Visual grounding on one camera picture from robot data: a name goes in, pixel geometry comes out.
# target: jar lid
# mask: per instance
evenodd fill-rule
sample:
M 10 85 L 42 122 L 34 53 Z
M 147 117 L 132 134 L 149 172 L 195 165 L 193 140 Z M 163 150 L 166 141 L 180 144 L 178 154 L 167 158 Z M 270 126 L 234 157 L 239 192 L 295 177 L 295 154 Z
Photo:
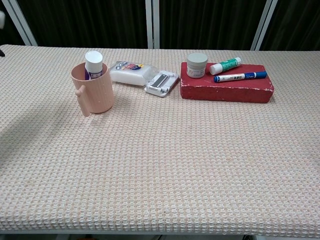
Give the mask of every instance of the jar lid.
M 194 66 L 202 66 L 207 64 L 208 56 L 201 52 L 194 52 L 188 55 L 186 62 Z

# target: pink cup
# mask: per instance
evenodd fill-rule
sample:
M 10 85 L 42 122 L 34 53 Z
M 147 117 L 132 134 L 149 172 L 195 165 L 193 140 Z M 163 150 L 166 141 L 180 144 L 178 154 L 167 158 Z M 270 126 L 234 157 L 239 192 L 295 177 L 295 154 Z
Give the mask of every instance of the pink cup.
M 85 117 L 90 116 L 90 113 L 106 112 L 113 106 L 115 96 L 107 65 L 102 64 L 100 77 L 85 80 L 85 63 L 81 63 L 72 69 L 71 77 L 76 88 L 75 95 Z

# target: textured tablecloth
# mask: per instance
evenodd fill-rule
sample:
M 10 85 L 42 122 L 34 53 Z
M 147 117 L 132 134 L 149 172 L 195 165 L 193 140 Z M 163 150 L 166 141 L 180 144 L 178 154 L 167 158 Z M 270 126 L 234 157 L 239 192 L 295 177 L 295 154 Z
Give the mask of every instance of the textured tablecloth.
M 4 45 L 0 230 L 320 237 L 320 52 L 203 50 L 264 65 L 267 104 L 165 98 L 114 83 L 83 117 L 70 77 L 85 48 Z M 98 49 L 180 72 L 193 50 Z

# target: small jar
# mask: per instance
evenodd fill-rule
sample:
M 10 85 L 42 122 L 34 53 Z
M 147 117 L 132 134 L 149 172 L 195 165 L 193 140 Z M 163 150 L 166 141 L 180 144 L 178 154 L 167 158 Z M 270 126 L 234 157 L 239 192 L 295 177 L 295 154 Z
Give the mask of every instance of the small jar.
M 193 79 L 200 79 L 205 75 L 208 56 L 204 53 L 195 52 L 186 59 L 186 74 Z

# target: green label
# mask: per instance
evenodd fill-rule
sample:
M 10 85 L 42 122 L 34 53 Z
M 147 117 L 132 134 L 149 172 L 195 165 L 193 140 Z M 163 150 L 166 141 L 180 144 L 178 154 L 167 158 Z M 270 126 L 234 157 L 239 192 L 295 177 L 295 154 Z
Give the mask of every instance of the green label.
M 222 65 L 222 72 L 232 69 L 238 65 L 238 61 L 235 58 L 232 58 L 228 61 L 220 62 Z

